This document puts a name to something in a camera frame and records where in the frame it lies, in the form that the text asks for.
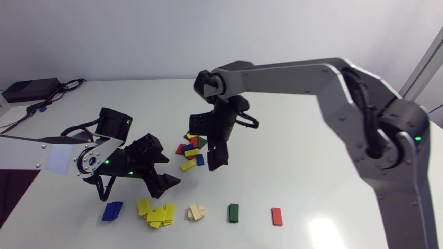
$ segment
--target power cord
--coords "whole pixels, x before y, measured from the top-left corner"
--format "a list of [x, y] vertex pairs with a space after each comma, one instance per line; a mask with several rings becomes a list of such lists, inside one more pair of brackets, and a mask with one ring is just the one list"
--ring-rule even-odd
[[[47, 105], [50, 105], [50, 104], [52, 104], [52, 102], [61, 99], [61, 98], [65, 95], [66, 92], [70, 92], [70, 91], [73, 91], [73, 90], [77, 89], [77, 88], [78, 88], [79, 86], [81, 86], [81, 85], [83, 84], [83, 82], [85, 82], [85, 81], [86, 81], [85, 79], [80, 78], [80, 79], [75, 79], [75, 80], [68, 81], [68, 82], [65, 83], [65, 84], [61, 84], [61, 87], [59, 87], [57, 90], [55, 90], [54, 93], [52, 93], [52, 94], [49, 96], [49, 98], [47, 98], [45, 101], [30, 106], [32, 110], [31, 110], [31, 111], [27, 110], [27, 114], [26, 114], [24, 117], [22, 117], [20, 120], [14, 122], [14, 123], [12, 123], [12, 124], [8, 124], [8, 125], [5, 125], [5, 126], [1, 126], [0, 128], [4, 128], [4, 127], [8, 127], [8, 126], [9, 126], [9, 127], [8, 127], [6, 130], [4, 130], [2, 133], [0, 133], [0, 134], [5, 134], [5, 133], [7, 133], [8, 131], [12, 130], [14, 127], [16, 127], [17, 125], [19, 125], [21, 122], [25, 121], [27, 118], [29, 118], [29, 117], [31, 117], [32, 115], [34, 115], [35, 112], [36, 112], [38, 109], [43, 108], [43, 107], [45, 107], [45, 106], [47, 106]], [[72, 83], [74, 83], [74, 82], [78, 82], [78, 84], [75, 85], [75, 86], [73, 86], [73, 87], [69, 87], [69, 85], [72, 84]], [[55, 100], [52, 100], [52, 98], [54, 98], [54, 96], [55, 96], [56, 94], [58, 94], [58, 93], [63, 93], [63, 94], [62, 94], [59, 98], [57, 98], [57, 99], [55, 99]]]

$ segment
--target black box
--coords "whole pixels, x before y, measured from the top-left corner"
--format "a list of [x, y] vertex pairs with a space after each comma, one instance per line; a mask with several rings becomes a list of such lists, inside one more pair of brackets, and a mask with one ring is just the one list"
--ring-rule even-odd
[[57, 78], [19, 81], [8, 87], [1, 95], [8, 103], [49, 98], [60, 87]]

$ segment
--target pile of colored blocks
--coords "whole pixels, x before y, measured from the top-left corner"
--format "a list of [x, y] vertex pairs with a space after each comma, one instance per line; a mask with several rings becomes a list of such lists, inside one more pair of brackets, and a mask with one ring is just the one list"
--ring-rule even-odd
[[169, 203], [166, 206], [159, 206], [152, 211], [148, 198], [137, 201], [139, 216], [146, 219], [150, 226], [159, 228], [161, 225], [172, 225], [174, 220], [175, 204]]
[[180, 144], [175, 153], [184, 155], [189, 160], [189, 162], [180, 167], [185, 172], [195, 166], [194, 157], [196, 157], [197, 165], [205, 164], [203, 154], [200, 154], [198, 149], [203, 148], [208, 141], [198, 135], [191, 135], [189, 132], [183, 137], [189, 140], [190, 144]]

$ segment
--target blue object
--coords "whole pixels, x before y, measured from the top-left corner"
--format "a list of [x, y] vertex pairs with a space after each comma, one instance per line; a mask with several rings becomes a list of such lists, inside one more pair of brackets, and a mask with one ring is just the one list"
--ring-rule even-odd
[[101, 218], [102, 221], [113, 221], [117, 219], [123, 202], [111, 202], [106, 205], [105, 213]]
[[193, 149], [194, 149], [194, 144], [188, 144], [188, 145], [182, 146], [182, 152], [193, 150]]
[[204, 165], [205, 164], [205, 160], [203, 159], [203, 154], [198, 154], [197, 155], [197, 165]]

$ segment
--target wooden block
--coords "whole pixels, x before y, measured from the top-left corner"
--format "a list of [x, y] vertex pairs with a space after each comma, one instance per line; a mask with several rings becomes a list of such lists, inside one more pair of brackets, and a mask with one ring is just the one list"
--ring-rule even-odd
[[273, 207], [272, 209], [272, 222], [274, 226], [283, 226], [283, 220], [281, 218], [281, 209], [279, 207]]
[[194, 220], [199, 220], [199, 219], [201, 219], [203, 216], [202, 216], [202, 214], [200, 213], [200, 210], [198, 209], [198, 206], [197, 206], [197, 204], [195, 203], [195, 204], [192, 204], [191, 206], [190, 206], [190, 209], [191, 209], [191, 212], [192, 212], [192, 216], [194, 217]]
[[198, 154], [197, 155], [197, 165], [205, 165], [205, 160], [203, 158], [203, 154]]
[[170, 222], [162, 222], [162, 225], [163, 226], [169, 226], [169, 225], [172, 225], [173, 224], [173, 221], [170, 221]]
[[179, 147], [177, 148], [177, 150], [175, 151], [176, 154], [182, 154], [182, 147], [185, 146], [186, 144], [180, 144]]
[[192, 216], [191, 209], [188, 209], [188, 219], [193, 220], [194, 217]]
[[197, 137], [197, 148], [201, 149], [203, 148], [206, 144], [208, 143], [208, 141], [200, 136]]
[[174, 203], [166, 204], [165, 211], [166, 211], [165, 221], [172, 221], [174, 219], [175, 204]]
[[229, 222], [238, 223], [238, 204], [231, 203], [229, 206]]
[[149, 212], [152, 212], [151, 206], [149, 206], [149, 199], [148, 198], [142, 198], [137, 201], [137, 205], [139, 208], [139, 216], [145, 216]]
[[150, 222], [149, 225], [155, 228], [159, 228], [162, 225], [162, 222]]
[[191, 138], [194, 138], [194, 137], [198, 137], [198, 135], [191, 135], [191, 134], [186, 134], [186, 136], [188, 137], [188, 139], [190, 140]]
[[182, 166], [180, 166], [180, 168], [182, 169], [183, 172], [185, 172], [194, 166], [195, 166], [195, 162], [191, 160], [191, 161], [183, 164]]
[[187, 145], [182, 146], [182, 148], [181, 148], [182, 152], [193, 150], [193, 149], [194, 149], [193, 144], [187, 144]]
[[198, 155], [198, 149], [185, 151], [185, 156], [196, 156]]
[[194, 148], [197, 147], [197, 139], [198, 139], [198, 137], [193, 137], [193, 138], [191, 138], [191, 144], [194, 145]]
[[205, 216], [205, 209], [200, 205], [197, 205], [197, 206], [198, 206], [198, 210], [200, 210], [200, 214], [204, 217]]
[[146, 217], [147, 222], [163, 222], [165, 221], [166, 211], [163, 208], [156, 208], [156, 211], [149, 212]]

